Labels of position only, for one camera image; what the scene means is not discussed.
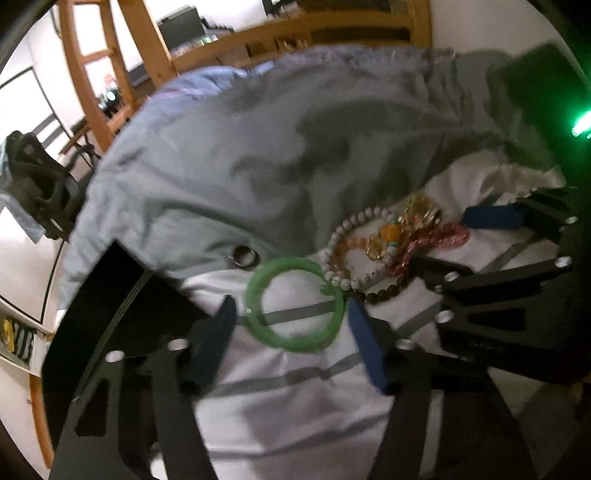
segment wooden frame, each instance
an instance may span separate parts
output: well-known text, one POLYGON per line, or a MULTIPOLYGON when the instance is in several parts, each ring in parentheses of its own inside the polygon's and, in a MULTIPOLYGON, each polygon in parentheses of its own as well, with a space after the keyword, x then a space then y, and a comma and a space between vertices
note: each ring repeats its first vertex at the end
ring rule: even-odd
MULTIPOLYGON (((163 85, 179 73, 200 66, 225 64, 220 60, 223 54, 231 53, 237 49, 248 51, 249 44, 275 44, 277 49, 256 57, 250 57, 247 60, 230 61, 227 64, 240 68, 249 68, 262 61, 274 59, 286 51, 291 51, 285 47, 286 40, 294 40, 297 49, 310 47, 317 43, 325 43, 314 40, 314 35, 319 32, 331 32, 333 35, 332 43, 335 41, 351 41, 347 37, 347 32, 352 30, 367 32, 406 31, 408 32, 406 40, 387 35, 384 38, 375 38, 372 35, 366 41, 359 39, 359 37, 355 38, 354 41, 371 46, 410 43, 417 47, 431 47, 431 16, 428 0, 407 0, 407 15, 392 15, 386 12, 368 10, 304 14, 293 19, 268 21, 260 26, 223 37, 205 46, 194 47, 192 50, 173 58, 150 16, 144 0, 118 1, 129 31, 155 87, 163 85)), ((134 115, 138 108, 138 102, 134 98, 121 57, 109 0, 60 0, 60 25, 70 75, 82 104, 82 109, 85 112, 86 122, 90 129, 94 131, 101 150, 106 151, 113 141, 115 132, 128 118, 134 115), (106 38, 106 50, 86 56, 80 54, 73 13, 75 6, 80 4, 99 6, 106 38), (104 57, 110 58, 113 63, 115 77, 125 104, 121 114, 116 115, 111 120, 107 120, 98 108, 85 69, 86 63, 104 57)))

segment white fabric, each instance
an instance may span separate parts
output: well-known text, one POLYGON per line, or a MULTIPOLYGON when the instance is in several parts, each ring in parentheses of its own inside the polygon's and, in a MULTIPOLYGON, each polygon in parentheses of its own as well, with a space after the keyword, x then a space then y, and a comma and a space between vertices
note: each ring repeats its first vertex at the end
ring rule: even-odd
MULTIPOLYGON (((562 184, 556 171, 542 173, 518 167, 495 153, 482 151, 457 160, 431 179, 424 192, 441 206, 445 221, 458 221, 466 207, 480 203, 493 192, 504 192, 498 203, 506 203, 534 186, 562 184)), ((435 256, 480 270, 511 245, 525 242, 530 236, 531 232, 525 229, 473 231, 463 247, 436 251, 435 256)), ((553 244, 539 242, 514 258, 510 266, 545 260, 555 252, 553 244)), ((242 295, 250 276, 239 270, 216 271, 188 279, 183 288, 210 314, 225 295, 234 296, 244 314, 242 295)), ((320 281, 307 273, 282 275, 272 282, 264 296, 266 311, 326 301, 318 291, 319 285, 320 281)), ((439 298, 417 279, 397 298, 370 306, 369 312, 398 328, 439 298)), ((326 321, 329 316, 330 313, 320 315, 313 322, 326 321)), ((285 334, 309 327, 310 320, 296 320, 276 328, 285 334)), ((439 349, 433 324, 422 328, 414 338, 426 349, 439 349)), ((318 354, 268 348, 251 337, 244 326, 238 326, 220 367, 217 388, 210 397, 194 405, 220 480, 365 479, 384 433, 392 397, 384 397, 372 386, 361 364, 336 375, 317 375, 273 390, 216 395, 216 391, 229 384, 243 387, 252 380, 281 378, 303 368, 323 371, 356 351, 347 317, 334 343, 318 354)), ((514 412, 539 387, 521 377, 499 374, 495 379, 514 412), (523 388, 520 394, 512 395, 516 385, 523 388)), ((429 451, 431 458, 424 457, 423 464, 433 466, 436 449, 430 447, 429 451)), ((155 476, 165 478, 161 458, 156 458, 152 467, 155 476)))

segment screw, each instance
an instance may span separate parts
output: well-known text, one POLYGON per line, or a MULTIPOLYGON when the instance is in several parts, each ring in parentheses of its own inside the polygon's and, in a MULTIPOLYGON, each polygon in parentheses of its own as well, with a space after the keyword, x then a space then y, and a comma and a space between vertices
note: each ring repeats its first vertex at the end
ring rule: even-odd
POLYGON ((458 272, 449 272, 445 277, 445 281, 454 281, 460 278, 460 274, 458 272))
POLYGON ((451 310, 442 310, 437 315, 435 315, 435 321, 437 323, 447 323, 450 320, 453 320, 454 314, 451 310))
POLYGON ((167 348, 171 352, 186 350, 189 348, 189 341, 186 338, 175 338, 174 340, 169 341, 167 348))
POLYGON ((401 338, 396 341, 396 348, 398 350, 414 350, 417 344, 410 338, 401 338))
POLYGON ((125 353, 121 350, 113 350, 105 355, 105 360, 110 364, 115 364, 117 362, 121 362, 125 357, 125 353))
POLYGON ((558 257, 556 262, 554 262, 554 265, 556 265, 558 268, 566 268, 571 266, 572 263, 573 259, 571 257, 558 257))

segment bright light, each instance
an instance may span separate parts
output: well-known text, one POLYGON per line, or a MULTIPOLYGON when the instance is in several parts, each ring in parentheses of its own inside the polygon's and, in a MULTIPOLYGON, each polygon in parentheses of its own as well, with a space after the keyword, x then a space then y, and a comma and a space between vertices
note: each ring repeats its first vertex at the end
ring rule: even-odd
POLYGON ((579 117, 572 130, 573 136, 578 137, 587 130, 591 130, 591 112, 587 112, 583 116, 579 117))

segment bed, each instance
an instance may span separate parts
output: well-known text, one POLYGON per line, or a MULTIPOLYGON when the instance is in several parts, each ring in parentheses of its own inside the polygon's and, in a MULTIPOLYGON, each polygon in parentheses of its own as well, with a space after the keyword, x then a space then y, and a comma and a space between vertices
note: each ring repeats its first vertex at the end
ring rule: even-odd
MULTIPOLYGON (((171 61, 175 78, 111 138, 71 237, 61 307, 113 241, 206 312, 231 294, 244 315, 252 273, 229 262, 236 245, 248 245, 263 262, 287 255, 318 260, 343 219, 375 205, 396 207, 412 192, 427 194, 445 220, 458 221, 468 206, 504 204, 533 187, 563 185, 539 133, 490 81, 488 73, 509 57, 422 48, 429 46, 420 23, 426 4, 410 5, 413 15, 403 24, 415 29, 414 45, 314 46, 248 68, 191 71, 205 49, 171 61)), ((311 25, 350 27, 350 16, 316 15, 257 27, 227 44, 311 25)), ((394 25, 384 15, 365 12, 356 21, 400 27, 402 18, 394 25)), ((208 46, 209 53, 226 48, 224 41, 208 46)), ((437 256, 494 271, 555 253, 555 245, 525 230, 475 231, 463 247, 437 256)), ((299 274, 272 284, 264 304, 279 332, 326 321, 332 304, 317 287, 299 274)), ((438 295, 414 280, 371 313, 440 352, 433 325, 438 303, 438 295)), ((576 424, 562 421, 560 434, 556 425, 552 433, 533 429, 543 415, 533 400, 553 398, 568 412, 565 396, 505 372, 491 375, 544 474, 576 424)), ((345 322, 334 343, 313 355, 268 348, 239 326, 215 388, 194 409, 221 479, 270 480, 289 471, 294 479, 354 480, 367 476, 391 403, 367 379, 345 322)), ((432 402, 435 418, 440 408, 432 402)), ((435 447, 424 456, 425 476, 436 470, 437 422, 430 428, 435 447)), ((152 474, 165 478, 157 452, 152 474)))

